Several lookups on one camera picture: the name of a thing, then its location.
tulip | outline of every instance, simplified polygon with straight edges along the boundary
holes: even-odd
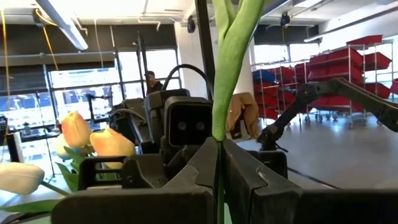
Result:
[[[70,113],[63,119],[61,127],[63,136],[70,147],[83,147],[90,143],[90,126],[79,113]]]
[[[60,134],[57,138],[55,138],[52,145],[53,145],[53,148],[55,149],[55,152],[57,153],[57,156],[59,158],[61,158],[63,161],[67,161],[67,160],[71,159],[71,157],[69,156],[69,154],[66,152],[66,150],[64,148],[65,146],[75,152],[83,153],[83,151],[84,151],[84,150],[81,150],[81,148],[70,147],[68,145],[68,143],[66,142],[65,136],[63,134]]]
[[[134,144],[111,128],[90,136],[91,144],[97,156],[132,156],[135,154]],[[107,162],[111,169],[120,169],[121,163]]]
[[[0,190],[14,194],[33,193],[44,179],[44,171],[31,164],[10,162],[0,164]]]

man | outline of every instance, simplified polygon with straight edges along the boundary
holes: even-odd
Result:
[[[161,84],[159,81],[156,81],[155,73],[153,71],[148,71],[146,77],[149,81],[149,89],[147,90],[147,95],[149,93],[160,91],[162,89],[163,84]]]

black cable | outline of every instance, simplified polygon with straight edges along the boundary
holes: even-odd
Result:
[[[194,70],[195,72],[197,72],[197,74],[199,74],[206,81],[207,89],[210,92],[210,96],[208,96],[209,100],[214,99],[214,87],[211,84],[211,82],[209,81],[209,79],[207,79],[206,74],[202,70],[200,70],[198,67],[196,67],[194,65],[190,65],[190,64],[181,64],[181,65],[177,65],[176,67],[174,67],[170,71],[168,77],[166,78],[166,80],[165,80],[165,82],[163,84],[162,90],[166,90],[167,89],[167,85],[169,84],[169,81],[172,79],[173,74],[176,71],[178,71],[180,68],[189,68],[189,69]]]

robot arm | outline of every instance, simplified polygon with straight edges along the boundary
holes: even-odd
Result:
[[[343,96],[371,112],[386,127],[398,132],[398,104],[392,103],[346,81],[334,78],[326,82],[303,85],[296,94],[295,101],[270,126],[264,128],[257,141],[263,151],[276,149],[276,141],[282,136],[287,124],[311,102],[325,96]]]

red storage bin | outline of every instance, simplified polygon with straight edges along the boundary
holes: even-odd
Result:
[[[298,83],[305,83],[305,76],[308,77],[310,73],[310,66],[308,63],[300,63],[294,67],[294,72],[296,74],[296,81]]]
[[[390,87],[390,91],[393,94],[398,94],[398,78],[392,81],[392,85]]]
[[[288,102],[285,101],[285,104],[284,104],[283,101],[279,101],[279,107],[276,108],[276,110],[279,109],[279,110],[281,110],[281,111],[285,111],[291,104],[292,104],[291,102],[288,103]]]
[[[269,119],[278,119],[278,112],[276,112],[274,109],[272,108],[266,108],[266,110],[264,110],[264,108],[259,107],[259,116],[260,118],[269,118]]]
[[[254,85],[254,92],[261,93],[261,91],[263,91],[264,94],[276,96],[277,87],[278,86],[276,83],[263,83],[262,85],[260,83],[258,83],[258,84]]]
[[[331,78],[342,77],[348,79],[349,67],[347,64],[335,65],[327,68],[314,68],[311,70],[308,80],[309,81],[324,81]],[[351,66],[351,80],[353,82],[360,82],[363,80],[362,71],[358,68]]]
[[[283,102],[283,98],[285,98],[286,103],[291,103],[295,99],[295,95],[289,91],[278,91],[278,97],[280,102]]]
[[[386,87],[385,85],[381,83],[367,83],[365,84],[365,90],[376,94],[376,87],[377,87],[377,96],[383,98],[383,99],[388,99],[390,96],[390,89]]]
[[[304,77],[304,73],[307,73],[307,75],[310,73],[310,66],[308,63],[296,64],[294,66],[294,71],[296,72],[296,75]]]
[[[380,52],[365,55],[365,71],[387,69],[391,59]]]
[[[332,53],[312,57],[308,64],[311,69],[317,67],[334,66],[340,63],[348,64],[349,58],[354,66],[360,66],[363,64],[363,56],[352,48],[337,50]]]
[[[256,95],[256,103],[258,105],[265,104],[267,107],[272,107],[272,108],[275,108],[278,106],[278,101],[276,100],[276,98],[273,96],[269,96],[269,95],[264,95],[264,97],[261,95],[260,96]]]
[[[383,35],[369,35],[359,39],[348,41],[347,45],[371,45],[381,44],[383,42]]]
[[[294,80],[294,71],[290,68],[281,66],[277,68],[267,69],[268,72],[271,72],[276,76],[276,80],[278,82],[289,83]]]

